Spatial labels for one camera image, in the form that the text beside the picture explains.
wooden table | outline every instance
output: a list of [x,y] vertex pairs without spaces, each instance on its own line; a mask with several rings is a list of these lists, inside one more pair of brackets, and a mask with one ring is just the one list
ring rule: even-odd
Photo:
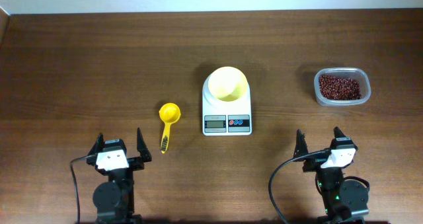
[[[359,147],[347,175],[370,181],[368,220],[421,223],[423,215],[423,10],[14,15],[0,49],[0,222],[74,223],[69,161],[99,132],[137,155],[140,127],[153,162],[134,173],[135,212],[172,221],[255,221],[277,214],[273,170],[292,157],[295,131],[310,151],[339,126]],[[253,133],[205,137],[201,91],[218,67],[249,80]],[[361,106],[316,103],[313,77],[359,67],[372,96]],[[182,118],[159,151],[159,108]],[[106,178],[75,167],[81,219],[94,221]],[[324,215],[314,174],[277,175],[288,219]]]

black cable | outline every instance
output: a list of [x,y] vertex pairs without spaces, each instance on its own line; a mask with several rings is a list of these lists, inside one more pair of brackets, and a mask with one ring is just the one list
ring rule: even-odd
[[276,173],[284,166],[286,166],[287,164],[294,162],[294,161],[298,161],[300,159],[305,159],[307,157],[313,156],[313,155],[317,155],[317,154],[321,154],[321,153],[326,153],[327,151],[322,150],[322,151],[315,151],[312,153],[308,153],[306,155],[302,155],[300,157],[296,157],[296,158],[292,158],[290,160],[287,160],[285,162],[283,162],[280,166],[278,166],[276,168],[276,170],[272,173],[270,180],[269,180],[269,196],[270,196],[270,201],[272,201],[273,207],[275,208],[276,212],[278,213],[280,219],[282,219],[282,221],[285,224],[289,224],[288,220],[285,218],[285,216],[282,214],[282,212],[280,212],[278,206],[276,205],[275,199],[273,198],[273,194],[272,194],[272,182],[273,182],[273,178],[275,177]]
[[79,207],[79,196],[78,196],[77,178],[75,177],[75,172],[73,172],[73,163],[74,162],[77,162],[77,161],[85,161],[88,158],[95,157],[95,156],[96,155],[87,155],[87,156],[84,156],[84,157],[79,157],[79,158],[73,159],[71,161],[71,163],[69,164],[69,166],[71,167],[71,172],[72,172],[72,177],[73,177],[73,185],[75,187],[75,196],[77,198],[77,213],[78,213],[78,216],[77,216],[77,224],[79,224],[81,208]]
[[358,182],[361,182],[366,186],[367,191],[370,191],[370,183],[367,180],[364,180],[362,178],[358,178],[358,177],[355,177],[355,176],[345,177],[344,180],[357,180]]
[[319,185],[319,181],[317,180],[317,173],[315,176],[315,184],[316,184],[316,189],[319,192],[320,195],[322,195],[322,190],[320,190],[320,185]]

